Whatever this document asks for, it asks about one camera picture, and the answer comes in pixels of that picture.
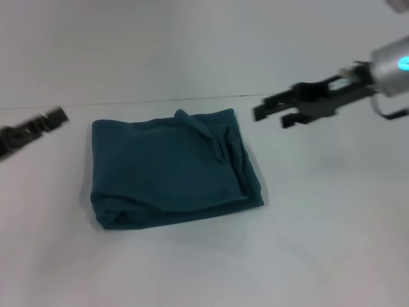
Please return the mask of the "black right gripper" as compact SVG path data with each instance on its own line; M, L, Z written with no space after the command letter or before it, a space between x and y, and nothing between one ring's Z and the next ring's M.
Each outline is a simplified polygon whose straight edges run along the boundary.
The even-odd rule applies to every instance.
M288 109L281 117L281 127L288 129L294 125L307 124L310 118L326 118L336 114L343 106L374 95L373 78L367 70L354 70L348 75L335 75L316 83L298 83L290 89L263 98L261 104L253 108L255 122Z

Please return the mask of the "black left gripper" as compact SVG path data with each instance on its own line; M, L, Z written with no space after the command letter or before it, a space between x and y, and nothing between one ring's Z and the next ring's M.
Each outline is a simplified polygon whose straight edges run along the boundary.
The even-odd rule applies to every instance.
M1 162L18 152L32 141L50 133L67 123L69 118L62 107L56 107L41 114L38 121L1 128Z

